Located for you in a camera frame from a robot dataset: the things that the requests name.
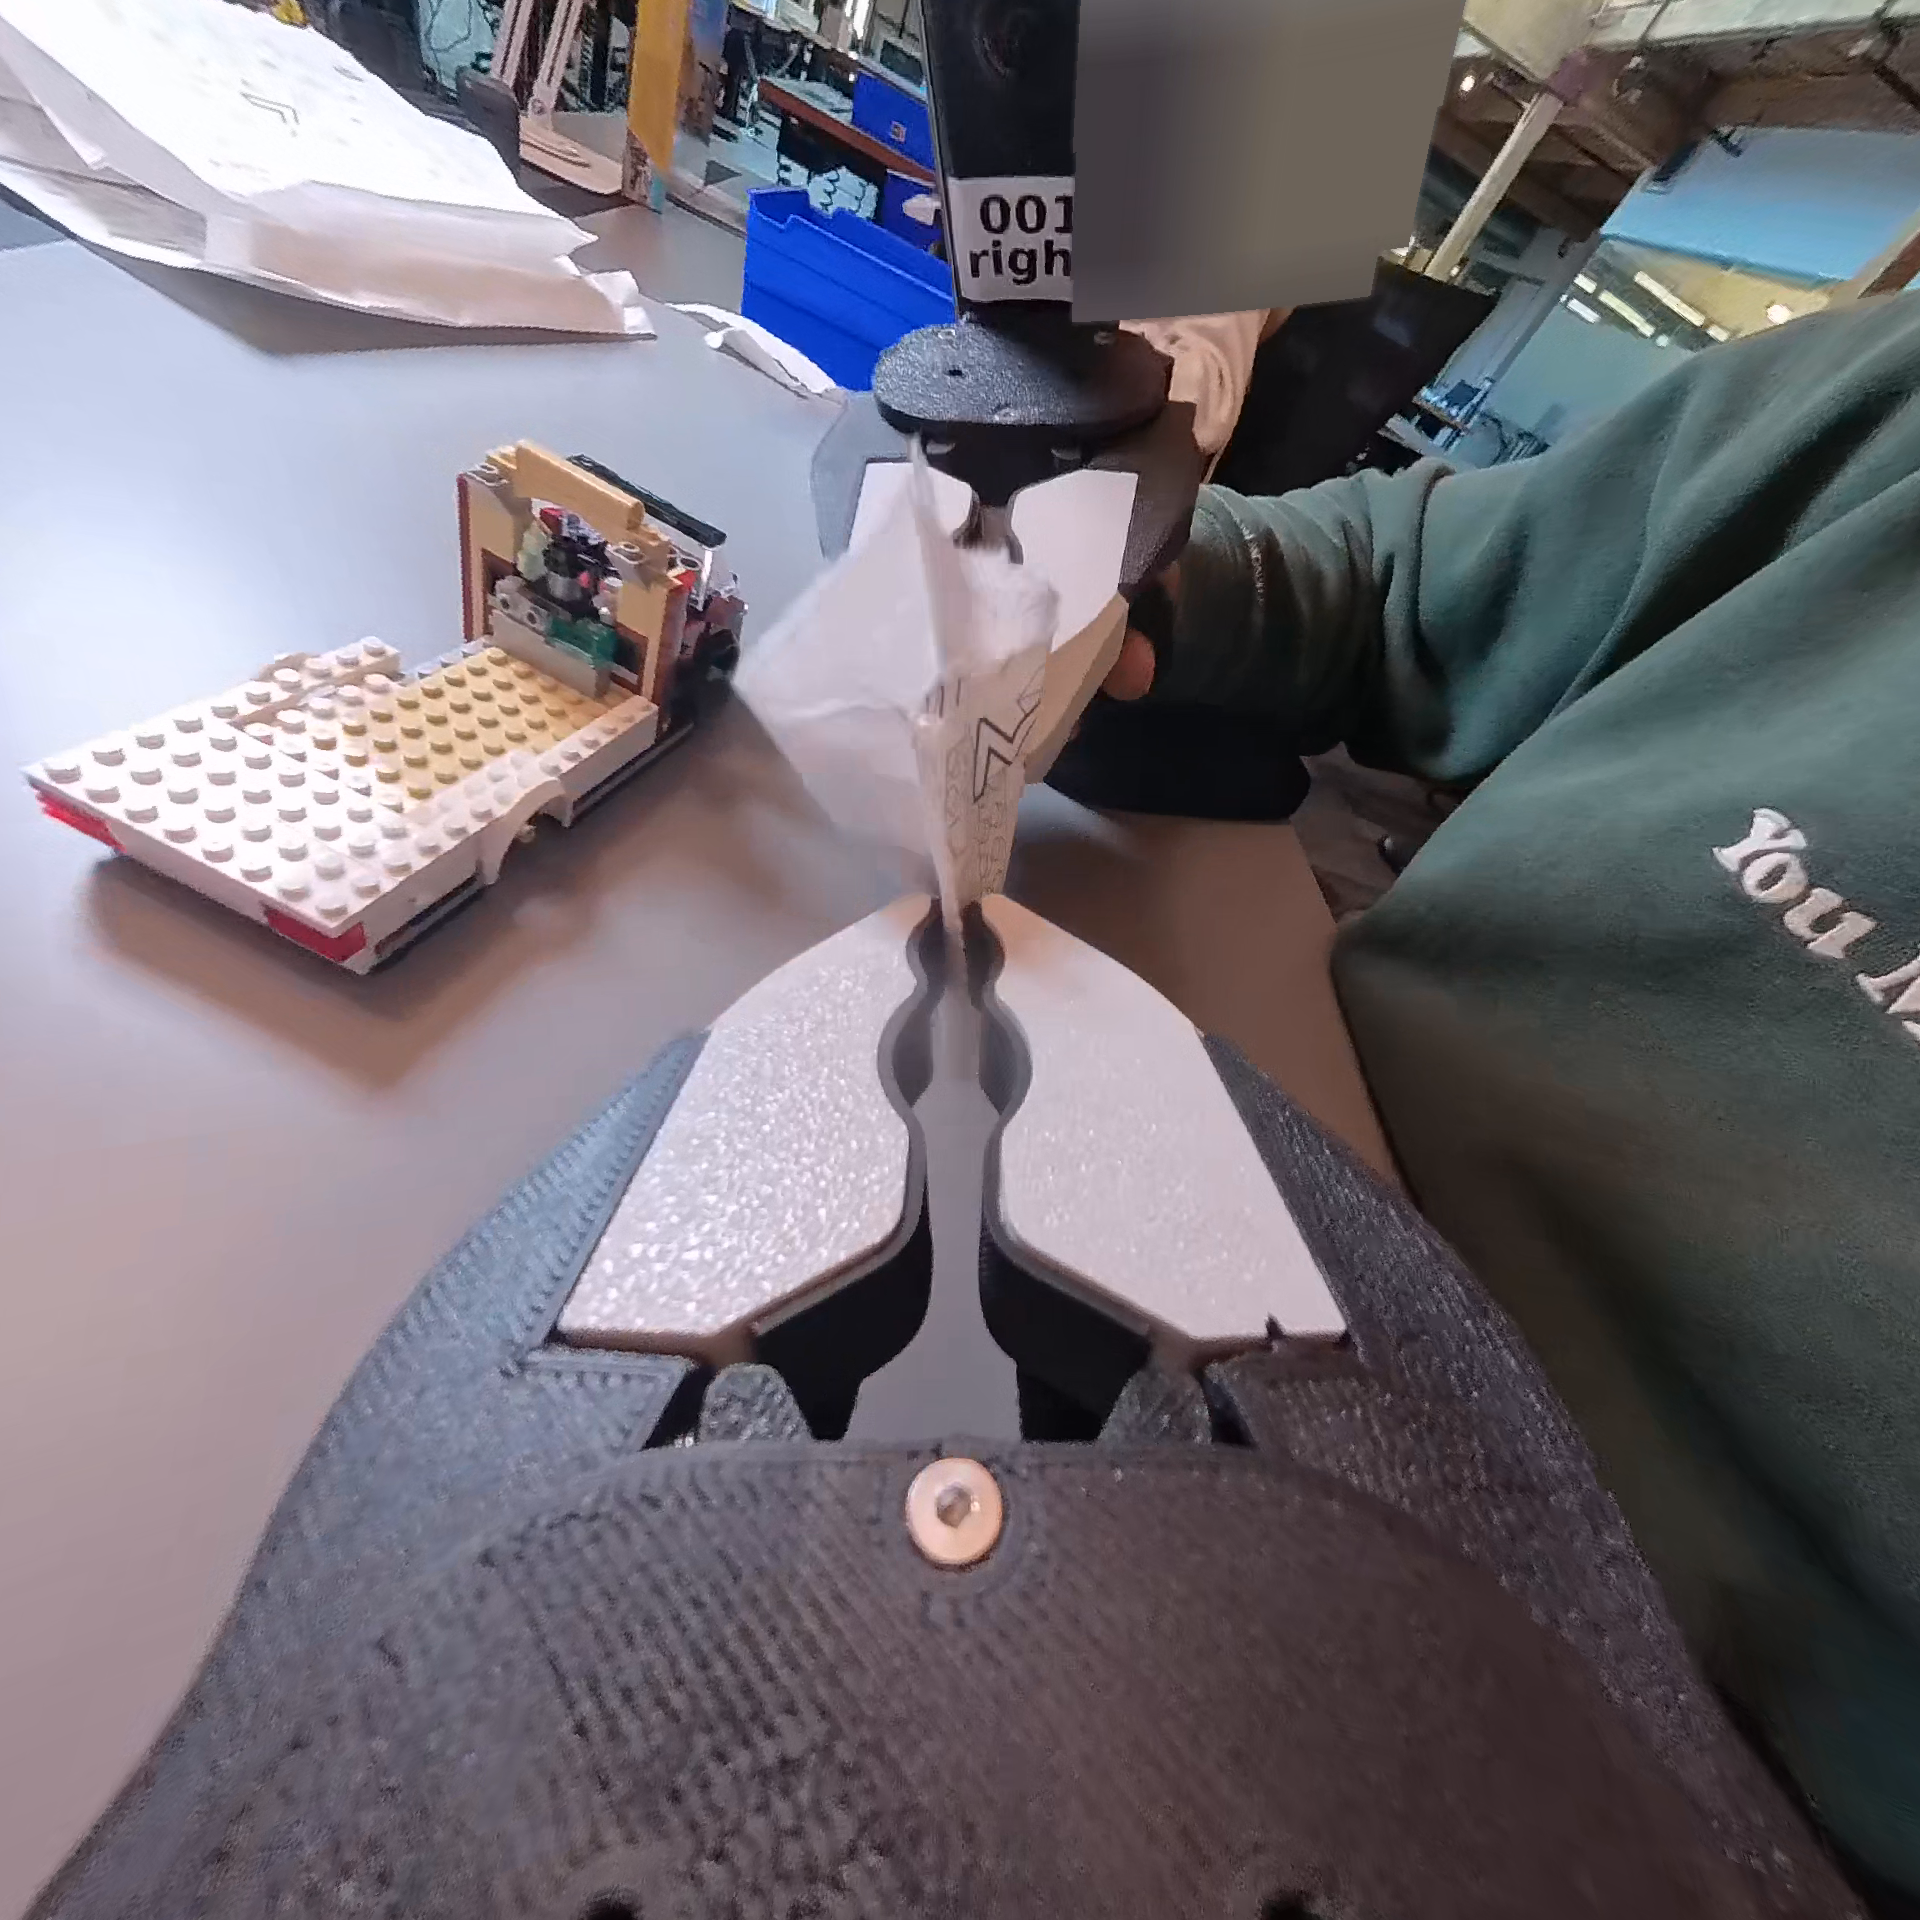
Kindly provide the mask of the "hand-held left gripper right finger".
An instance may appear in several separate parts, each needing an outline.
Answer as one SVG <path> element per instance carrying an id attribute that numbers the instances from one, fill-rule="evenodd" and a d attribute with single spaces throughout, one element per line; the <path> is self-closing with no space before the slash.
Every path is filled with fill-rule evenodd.
<path id="1" fill-rule="evenodd" d="M 1182 1367 L 1346 1318 L 1202 1031 L 1026 904 L 977 909 L 982 1218 L 1016 1271 Z"/>

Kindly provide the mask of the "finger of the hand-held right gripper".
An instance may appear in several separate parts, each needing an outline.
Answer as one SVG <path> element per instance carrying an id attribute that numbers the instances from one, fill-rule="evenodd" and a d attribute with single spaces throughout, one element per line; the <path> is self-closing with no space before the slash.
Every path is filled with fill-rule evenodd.
<path id="1" fill-rule="evenodd" d="M 868 462 L 856 492 L 849 560 L 904 551 L 914 556 L 928 505 L 923 458 Z"/>
<path id="2" fill-rule="evenodd" d="M 1130 616 L 1120 564 L 1131 527 L 1131 474 L 1082 469 L 1021 487 L 1010 527 L 1021 562 L 1058 596 L 1041 712 L 1025 744 L 1025 777 L 1041 783 L 1120 656 Z"/>

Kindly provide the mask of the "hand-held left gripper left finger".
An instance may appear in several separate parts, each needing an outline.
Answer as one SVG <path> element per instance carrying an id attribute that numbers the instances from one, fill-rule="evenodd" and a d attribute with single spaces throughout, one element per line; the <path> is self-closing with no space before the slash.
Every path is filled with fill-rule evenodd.
<path id="1" fill-rule="evenodd" d="M 561 1309 L 576 1348 L 742 1352 L 905 1244 L 941 922 L 904 896 L 706 1031 Z"/>

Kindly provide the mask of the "small white printed paper bag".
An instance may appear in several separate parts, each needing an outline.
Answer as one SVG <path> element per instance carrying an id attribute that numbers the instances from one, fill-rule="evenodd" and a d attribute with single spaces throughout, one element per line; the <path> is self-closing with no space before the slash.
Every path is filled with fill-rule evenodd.
<path id="1" fill-rule="evenodd" d="M 843 552 L 737 672 L 827 818 L 898 853 L 954 941 L 1004 884 L 1058 596 L 1006 541 L 957 536 L 972 492 L 928 466 L 920 551 Z"/>

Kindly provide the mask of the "torn white paper strip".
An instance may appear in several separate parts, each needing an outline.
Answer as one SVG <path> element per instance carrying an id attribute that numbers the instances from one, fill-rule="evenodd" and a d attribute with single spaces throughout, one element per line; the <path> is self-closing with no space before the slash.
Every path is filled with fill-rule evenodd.
<path id="1" fill-rule="evenodd" d="M 768 327 L 715 303 L 672 303 L 702 332 L 705 348 L 726 361 L 749 368 L 785 393 L 808 400 L 843 402 L 849 393 L 819 368 L 800 348 L 777 338 Z"/>

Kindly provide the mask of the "person's right forearm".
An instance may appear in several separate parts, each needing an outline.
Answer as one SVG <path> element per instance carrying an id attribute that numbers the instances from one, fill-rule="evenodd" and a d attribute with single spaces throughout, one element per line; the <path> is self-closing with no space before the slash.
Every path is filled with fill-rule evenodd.
<path id="1" fill-rule="evenodd" d="M 1282 495 L 1202 487 L 1185 552 L 1131 613 L 1158 649 L 1142 702 L 1476 781 L 1619 666 L 1653 500 L 1649 464 L 1598 439 Z"/>

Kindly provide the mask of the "grey desk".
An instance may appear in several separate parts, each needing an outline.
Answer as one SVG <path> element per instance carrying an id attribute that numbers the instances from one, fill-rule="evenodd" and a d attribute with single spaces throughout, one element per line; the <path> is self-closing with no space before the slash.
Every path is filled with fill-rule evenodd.
<path id="1" fill-rule="evenodd" d="M 676 208 L 587 229 L 651 340 L 4 252 L 4 1916 L 162 1727 L 425 1269 L 660 1044 L 904 888 L 733 705 L 364 977 L 18 777 L 278 654 L 452 645 L 452 482 L 504 441 L 726 527 L 763 634 L 820 564 L 830 408 L 680 313 L 737 306 L 737 234 Z"/>

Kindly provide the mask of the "blue plastic bin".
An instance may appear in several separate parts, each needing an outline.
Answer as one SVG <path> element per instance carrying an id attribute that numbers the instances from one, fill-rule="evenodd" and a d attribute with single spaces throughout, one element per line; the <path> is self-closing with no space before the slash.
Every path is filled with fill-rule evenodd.
<path id="1" fill-rule="evenodd" d="M 851 393 L 866 393 L 904 335 L 955 317 L 944 261 L 805 186 L 752 192 L 739 310 L 800 350 Z"/>

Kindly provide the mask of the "yellow cardboard box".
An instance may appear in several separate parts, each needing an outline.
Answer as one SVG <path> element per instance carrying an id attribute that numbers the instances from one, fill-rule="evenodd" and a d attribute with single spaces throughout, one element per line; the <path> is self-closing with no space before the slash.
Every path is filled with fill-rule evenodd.
<path id="1" fill-rule="evenodd" d="M 622 194 L 660 213 L 681 129 L 681 79 L 688 58 L 691 2 L 636 5 L 629 54 L 629 103 Z"/>

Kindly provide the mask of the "person's green sweatshirt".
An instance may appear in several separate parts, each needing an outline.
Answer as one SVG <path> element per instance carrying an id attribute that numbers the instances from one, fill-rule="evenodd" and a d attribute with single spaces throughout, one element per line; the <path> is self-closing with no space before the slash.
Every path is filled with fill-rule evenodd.
<path id="1" fill-rule="evenodd" d="M 1338 961 L 1704 1664 L 1912 1901 L 1915 398 L 1907 295 L 1592 432 L 1654 487 L 1619 666 Z"/>

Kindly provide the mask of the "wooden easel chalkboard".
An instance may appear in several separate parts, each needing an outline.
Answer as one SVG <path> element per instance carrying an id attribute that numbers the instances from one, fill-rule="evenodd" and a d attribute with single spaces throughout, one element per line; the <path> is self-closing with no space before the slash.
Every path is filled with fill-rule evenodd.
<path id="1" fill-rule="evenodd" d="M 608 108 L 614 10 L 594 2 L 496 5 L 476 114 L 512 174 L 529 164 L 597 200 L 627 194 L 627 137 L 570 133 L 570 114 Z"/>

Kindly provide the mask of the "toy brick camper van model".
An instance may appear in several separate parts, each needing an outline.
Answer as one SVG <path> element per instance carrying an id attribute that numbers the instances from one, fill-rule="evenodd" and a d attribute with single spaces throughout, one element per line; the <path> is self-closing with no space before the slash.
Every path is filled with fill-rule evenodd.
<path id="1" fill-rule="evenodd" d="M 526 439 L 456 500 L 459 647 L 276 656 L 30 761 L 42 814 L 365 976 L 683 744 L 737 672 L 726 533 Z"/>

